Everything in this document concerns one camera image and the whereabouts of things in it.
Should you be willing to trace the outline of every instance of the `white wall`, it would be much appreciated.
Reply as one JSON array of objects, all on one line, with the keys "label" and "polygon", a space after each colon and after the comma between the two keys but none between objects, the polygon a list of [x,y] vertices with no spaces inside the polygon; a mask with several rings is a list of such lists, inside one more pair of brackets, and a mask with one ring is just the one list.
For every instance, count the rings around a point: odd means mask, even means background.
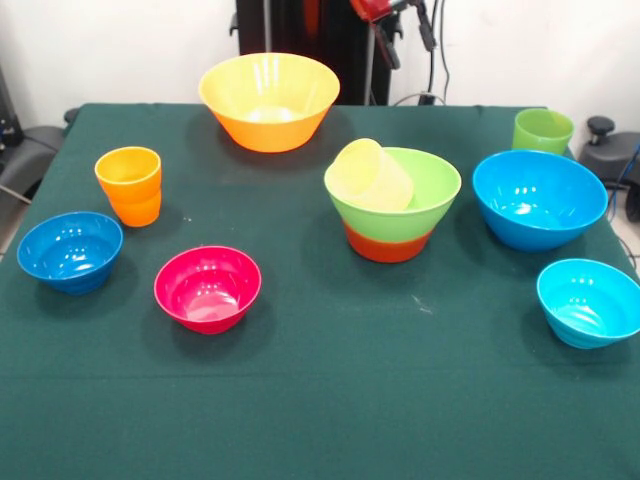
[{"label": "white wall", "polygon": [[[576,153],[591,115],[640,130],[639,0],[448,0],[445,22],[450,104],[556,109],[576,125]],[[404,13],[403,26],[392,99],[428,83],[415,15]]]},{"label": "white wall", "polygon": [[234,0],[0,0],[0,62],[24,126],[85,102],[198,102],[238,55]]},{"label": "white wall", "polygon": [[[89,101],[197,102],[201,74],[238,54],[234,10],[234,0],[0,0],[0,61],[22,122],[60,124]],[[391,101],[427,84],[414,12],[403,26]],[[547,105],[573,118],[574,146],[595,113],[640,130],[638,29],[638,0],[448,0],[449,103]],[[438,93],[443,74],[438,65]]]}]

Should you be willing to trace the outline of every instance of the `red bowl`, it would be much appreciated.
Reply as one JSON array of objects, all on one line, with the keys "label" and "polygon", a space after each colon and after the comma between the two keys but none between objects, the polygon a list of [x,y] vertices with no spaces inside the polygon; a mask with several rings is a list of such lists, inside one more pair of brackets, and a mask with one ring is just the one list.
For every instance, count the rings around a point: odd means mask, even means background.
[{"label": "red bowl", "polygon": [[222,333],[247,313],[262,284],[246,253],[205,246],[182,252],[158,272],[156,301],[174,320],[204,334]]}]

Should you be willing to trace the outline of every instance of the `table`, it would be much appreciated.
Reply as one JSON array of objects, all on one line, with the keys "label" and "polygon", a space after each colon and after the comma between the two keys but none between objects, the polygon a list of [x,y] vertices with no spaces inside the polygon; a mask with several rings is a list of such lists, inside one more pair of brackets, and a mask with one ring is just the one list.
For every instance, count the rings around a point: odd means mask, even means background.
[{"label": "table", "polygon": [[[640,343],[561,344],[535,278],[584,256],[632,273],[603,219],[549,253],[488,232],[471,173],[508,149],[515,108],[335,107],[304,147],[236,146],[202,106],[88,105],[18,232],[112,212],[105,151],[157,150],[161,217],[126,229],[107,284],[84,297],[0,264],[3,479],[640,477]],[[431,151],[463,187],[425,251],[379,265],[347,245],[322,175],[349,141]],[[152,284],[198,245],[247,251],[263,290],[236,328],[200,336]]]}]

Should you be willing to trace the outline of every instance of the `floor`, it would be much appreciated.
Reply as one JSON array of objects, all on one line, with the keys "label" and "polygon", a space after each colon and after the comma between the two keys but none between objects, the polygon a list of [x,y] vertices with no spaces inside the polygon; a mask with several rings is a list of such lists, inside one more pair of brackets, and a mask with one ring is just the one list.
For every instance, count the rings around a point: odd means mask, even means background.
[{"label": "floor", "polygon": [[[615,216],[611,220],[611,226],[616,234],[628,245],[630,252],[627,253],[639,256],[636,262],[636,272],[640,275],[640,223],[627,221],[624,213],[625,201],[626,193],[623,191],[618,192],[616,201],[618,208],[616,208]],[[6,212],[6,215],[3,215],[0,219],[0,261],[4,258],[4,253],[14,239],[27,209],[27,205],[14,204],[11,210]]]}]

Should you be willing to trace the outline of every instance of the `yellow-orange bowl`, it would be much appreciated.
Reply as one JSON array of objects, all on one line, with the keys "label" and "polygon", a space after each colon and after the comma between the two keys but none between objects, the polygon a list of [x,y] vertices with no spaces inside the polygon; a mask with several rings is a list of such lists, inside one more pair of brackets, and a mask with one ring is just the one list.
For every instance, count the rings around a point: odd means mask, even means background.
[{"label": "yellow-orange bowl", "polygon": [[311,58],[254,53],[213,67],[200,80],[199,92],[238,144],[275,153],[309,141],[338,97],[340,81]]}]

